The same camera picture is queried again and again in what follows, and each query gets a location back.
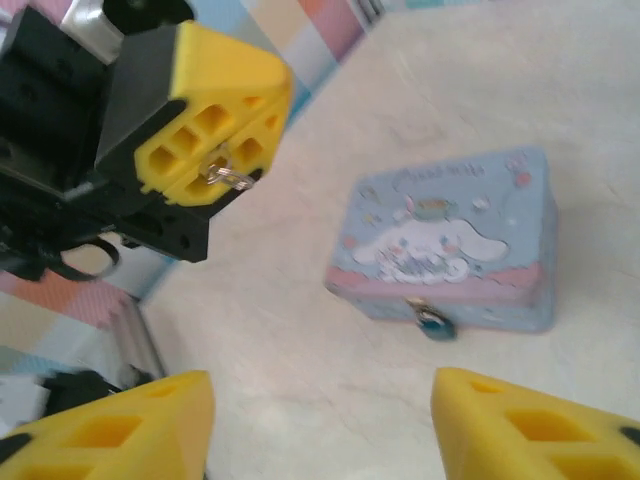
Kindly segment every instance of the yellow 3d-printed part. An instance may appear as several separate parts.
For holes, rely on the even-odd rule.
[[[431,414],[449,480],[640,480],[625,417],[455,368],[437,371]]]
[[[202,480],[214,400],[189,372],[26,424],[33,440],[0,464],[2,480]]]
[[[230,189],[204,181],[201,173],[212,164],[266,173],[292,95],[293,75],[276,55],[191,21],[181,24],[168,96],[187,107],[137,149],[142,191],[161,192],[167,203],[207,205]]]

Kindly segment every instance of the blue tin box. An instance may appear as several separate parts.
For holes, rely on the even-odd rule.
[[[373,319],[541,332],[553,325],[557,208],[524,147],[362,178],[325,284]]]

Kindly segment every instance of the metal ring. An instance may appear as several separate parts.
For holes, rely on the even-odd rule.
[[[248,175],[231,170],[218,165],[211,165],[207,170],[205,177],[207,185],[213,185],[222,182],[235,190],[249,190],[254,186],[256,181]]]

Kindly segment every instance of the white floor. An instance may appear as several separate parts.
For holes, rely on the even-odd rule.
[[[214,479],[443,479],[429,396],[460,366],[640,418],[640,9],[538,0],[386,17],[146,306],[172,372],[211,372]],[[543,146],[558,324],[451,344],[322,286],[361,173]]]

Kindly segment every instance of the pastel wall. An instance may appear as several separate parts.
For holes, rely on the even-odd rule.
[[[0,8],[13,14],[25,3],[0,0]],[[71,0],[30,3],[60,21]],[[291,119],[364,32],[347,0],[195,0],[192,5],[204,25],[276,53],[293,67]],[[117,237],[110,240],[119,243]],[[102,282],[77,284],[51,274],[32,284],[0,273],[0,374],[44,373],[69,365],[97,369],[87,359],[107,348],[101,328],[108,326],[122,296],[144,297],[171,263],[145,248],[120,251],[122,266]],[[97,271],[104,258],[84,249],[71,261]]]

